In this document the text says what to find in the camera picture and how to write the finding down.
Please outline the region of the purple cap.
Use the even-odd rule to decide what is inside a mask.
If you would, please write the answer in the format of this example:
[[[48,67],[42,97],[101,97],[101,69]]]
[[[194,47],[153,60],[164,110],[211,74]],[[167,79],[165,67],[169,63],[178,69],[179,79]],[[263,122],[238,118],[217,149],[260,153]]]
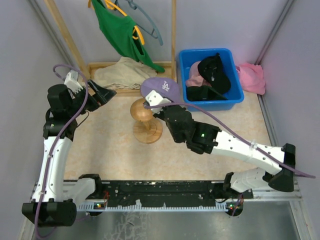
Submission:
[[[144,80],[140,86],[140,94],[146,97],[152,90],[158,92],[162,97],[172,102],[181,100],[179,85],[168,77],[150,77]]]

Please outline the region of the dark green cap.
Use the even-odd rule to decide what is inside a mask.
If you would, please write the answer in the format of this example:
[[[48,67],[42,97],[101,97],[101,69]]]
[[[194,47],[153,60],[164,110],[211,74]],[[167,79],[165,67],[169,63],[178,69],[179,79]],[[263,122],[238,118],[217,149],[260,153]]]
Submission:
[[[218,93],[213,87],[207,85],[187,87],[186,97],[191,102],[227,100],[226,97]]]

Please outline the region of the wooden hat stand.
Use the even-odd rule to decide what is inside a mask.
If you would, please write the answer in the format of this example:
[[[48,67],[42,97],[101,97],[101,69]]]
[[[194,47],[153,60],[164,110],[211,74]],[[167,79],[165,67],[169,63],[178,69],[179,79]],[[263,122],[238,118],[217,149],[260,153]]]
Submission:
[[[153,112],[145,108],[144,103],[145,99],[140,98],[130,107],[130,114],[135,120],[133,135],[140,143],[153,144],[161,138],[163,127],[161,122],[153,116]]]

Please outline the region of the blue plastic bin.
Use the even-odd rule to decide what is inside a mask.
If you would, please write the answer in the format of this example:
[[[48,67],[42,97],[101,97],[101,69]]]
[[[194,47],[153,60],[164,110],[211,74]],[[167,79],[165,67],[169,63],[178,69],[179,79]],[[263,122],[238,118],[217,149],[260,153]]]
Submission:
[[[229,78],[231,87],[223,96],[226,100],[211,100],[211,101],[190,101],[187,98],[186,81],[189,79],[191,66],[198,61],[202,61],[206,57],[219,54],[223,72]],[[197,106],[207,112],[209,111],[227,111],[234,105],[243,102],[245,96],[241,87],[238,73],[236,70],[235,61],[232,52],[227,48],[199,48],[185,49],[179,53],[179,67],[181,72],[182,96],[183,101],[188,104]]]

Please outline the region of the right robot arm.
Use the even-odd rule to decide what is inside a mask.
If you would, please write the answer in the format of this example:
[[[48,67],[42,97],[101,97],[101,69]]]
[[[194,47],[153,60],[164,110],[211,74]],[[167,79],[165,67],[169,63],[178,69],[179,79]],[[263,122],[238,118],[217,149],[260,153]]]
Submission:
[[[294,191],[296,147],[282,147],[245,143],[215,125],[195,121],[192,114],[179,105],[153,110],[156,118],[163,120],[175,143],[185,143],[196,154],[232,157],[255,166],[243,172],[229,172],[223,183],[223,192],[229,198],[261,187],[279,192]]]

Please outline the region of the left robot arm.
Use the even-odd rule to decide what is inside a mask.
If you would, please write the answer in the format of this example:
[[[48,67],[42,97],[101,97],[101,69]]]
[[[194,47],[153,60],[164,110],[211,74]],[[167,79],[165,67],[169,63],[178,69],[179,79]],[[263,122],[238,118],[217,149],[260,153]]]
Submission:
[[[31,201],[22,205],[22,214],[36,227],[69,227],[76,220],[77,207],[88,197],[101,197],[104,186],[96,173],[81,175],[72,189],[63,191],[64,174],[75,131],[76,118],[107,104],[116,91],[93,80],[90,95],[76,81],[56,84],[47,91],[50,108],[43,126],[44,153],[40,176]]]

